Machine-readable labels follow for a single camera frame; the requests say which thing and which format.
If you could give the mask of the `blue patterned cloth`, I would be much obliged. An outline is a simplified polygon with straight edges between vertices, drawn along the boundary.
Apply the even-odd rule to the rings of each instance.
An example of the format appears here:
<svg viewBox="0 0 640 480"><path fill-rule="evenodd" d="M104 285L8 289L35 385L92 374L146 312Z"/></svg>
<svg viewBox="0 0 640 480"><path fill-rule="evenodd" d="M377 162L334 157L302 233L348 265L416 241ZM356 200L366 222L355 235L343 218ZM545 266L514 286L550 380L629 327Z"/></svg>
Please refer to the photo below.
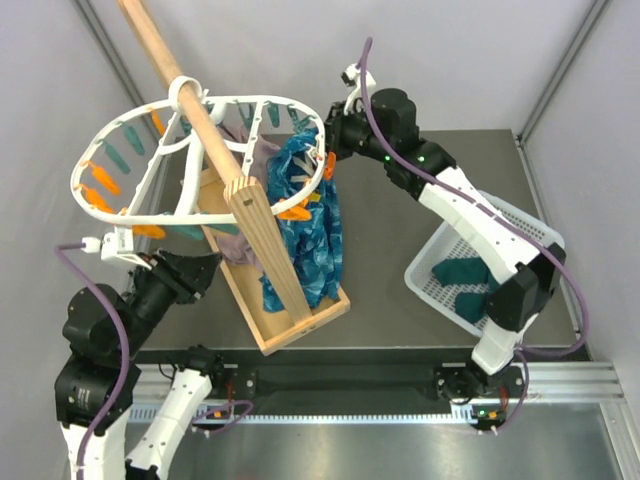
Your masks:
<svg viewBox="0 0 640 480"><path fill-rule="evenodd" d="M270 202L287 200L302 188L292 178L303 174L296 165L304 161L315 143L317 130L306 129L287 139L267 162L267 197ZM336 182L321 181L306 210L308 221L280 220L278 226L309 307L315 309L325 298L337 300L344 260L343 229Z"/></svg>

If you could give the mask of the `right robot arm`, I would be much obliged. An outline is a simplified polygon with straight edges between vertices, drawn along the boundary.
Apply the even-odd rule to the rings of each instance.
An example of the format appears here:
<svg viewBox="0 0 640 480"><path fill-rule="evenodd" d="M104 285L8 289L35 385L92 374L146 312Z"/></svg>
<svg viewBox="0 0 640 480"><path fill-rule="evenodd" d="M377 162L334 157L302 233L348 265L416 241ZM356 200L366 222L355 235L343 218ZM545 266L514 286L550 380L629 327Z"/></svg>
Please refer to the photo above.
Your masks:
<svg viewBox="0 0 640 480"><path fill-rule="evenodd" d="M510 222L441 145L421 135L416 117L415 103L401 89L357 93L331 105L327 145L340 160L358 154L382 163L394 185L440 216L488 268L487 321L461 385L465 399L487 396L502 385L526 330L554 295L566 252L558 243L541 245Z"/></svg>

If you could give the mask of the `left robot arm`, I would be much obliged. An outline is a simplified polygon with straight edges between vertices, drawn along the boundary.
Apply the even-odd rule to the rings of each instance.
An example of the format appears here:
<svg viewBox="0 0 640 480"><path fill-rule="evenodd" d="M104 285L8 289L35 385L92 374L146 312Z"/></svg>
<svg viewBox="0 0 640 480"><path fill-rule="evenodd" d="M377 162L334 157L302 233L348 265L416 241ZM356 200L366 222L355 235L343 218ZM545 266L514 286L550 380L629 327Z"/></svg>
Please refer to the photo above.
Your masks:
<svg viewBox="0 0 640 480"><path fill-rule="evenodd" d="M221 260L218 253L158 250L142 257L124 293L79 276L84 287L70 300L63 326L71 355L54 383L71 478L167 478L197 408L207 396L225 392L228 376L221 356L203 346L180 353L159 412L127 451L126 429L141 376L134 360L172 306L205 295Z"/></svg>

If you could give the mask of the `wooden rod stand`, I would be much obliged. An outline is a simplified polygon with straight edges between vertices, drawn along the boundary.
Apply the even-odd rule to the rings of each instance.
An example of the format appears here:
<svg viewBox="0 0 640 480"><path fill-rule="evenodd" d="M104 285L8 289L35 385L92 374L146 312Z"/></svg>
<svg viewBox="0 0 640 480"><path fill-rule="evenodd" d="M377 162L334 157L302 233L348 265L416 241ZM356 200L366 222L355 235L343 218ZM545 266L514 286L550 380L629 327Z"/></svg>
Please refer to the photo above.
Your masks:
<svg viewBox="0 0 640 480"><path fill-rule="evenodd" d="M158 76L168 87L178 113L184 114L206 151L209 168L199 169L195 178L205 181L204 206L224 201L232 218L245 234L267 278L274 285L284 309L268 313L263 309L262 286L258 270L251 266L222 265L223 274L261 352L270 355L349 311L351 302L343 289L335 300L326 297L311 309L304 296L293 263L258 180L241 171L214 121L204 98L183 72L162 38L142 1L121 1L119 7L150 58Z"/></svg>

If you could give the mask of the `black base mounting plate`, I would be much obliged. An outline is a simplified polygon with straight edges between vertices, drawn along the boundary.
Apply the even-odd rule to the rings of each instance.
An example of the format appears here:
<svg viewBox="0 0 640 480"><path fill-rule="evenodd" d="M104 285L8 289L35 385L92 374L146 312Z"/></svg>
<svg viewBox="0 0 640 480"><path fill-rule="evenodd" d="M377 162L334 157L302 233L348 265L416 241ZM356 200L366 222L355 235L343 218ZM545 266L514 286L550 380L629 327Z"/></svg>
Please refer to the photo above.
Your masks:
<svg viewBox="0 0 640 480"><path fill-rule="evenodd" d="M519 396L524 380L509 366L489 377L462 358L420 349L215 352L213 395L250 399L261 411L433 407L438 403Z"/></svg>

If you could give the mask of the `white perforated plastic basket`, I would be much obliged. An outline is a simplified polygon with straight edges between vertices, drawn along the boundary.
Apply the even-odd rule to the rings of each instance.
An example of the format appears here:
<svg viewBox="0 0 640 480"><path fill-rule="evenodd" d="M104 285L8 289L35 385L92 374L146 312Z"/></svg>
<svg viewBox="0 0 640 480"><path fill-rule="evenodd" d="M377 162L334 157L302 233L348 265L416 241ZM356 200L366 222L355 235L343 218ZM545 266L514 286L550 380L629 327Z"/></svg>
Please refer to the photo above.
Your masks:
<svg viewBox="0 0 640 480"><path fill-rule="evenodd" d="M419 203L443 218L405 271L407 287L422 301L475 337L482 334L488 317L471 324L456 314L455 297L460 292L485 292L481 286L441 286L431 272L433 266L448 258L479 257L499 280L516 272L518 263L526 264L538 250L524 240L529 237L548 248L565 245L562 236L541 220L508 202L477 191L476 206L457 195L429 190Z"/></svg>

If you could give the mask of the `dark teal sock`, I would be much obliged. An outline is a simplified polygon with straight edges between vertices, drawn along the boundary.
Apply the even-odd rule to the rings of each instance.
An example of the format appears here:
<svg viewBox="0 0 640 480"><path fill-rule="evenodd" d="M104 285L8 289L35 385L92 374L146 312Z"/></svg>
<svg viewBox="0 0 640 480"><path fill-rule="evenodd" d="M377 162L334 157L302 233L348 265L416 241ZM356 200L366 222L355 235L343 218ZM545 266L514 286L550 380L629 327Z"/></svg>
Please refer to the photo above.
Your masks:
<svg viewBox="0 0 640 480"><path fill-rule="evenodd" d="M431 269L441 286L486 285L490 292L499 287L490 269L479 257L444 259Z"/></svg>
<svg viewBox="0 0 640 480"><path fill-rule="evenodd" d="M454 301L457 315L471 324L476 324L487 315L490 294L476 292L460 292Z"/></svg>

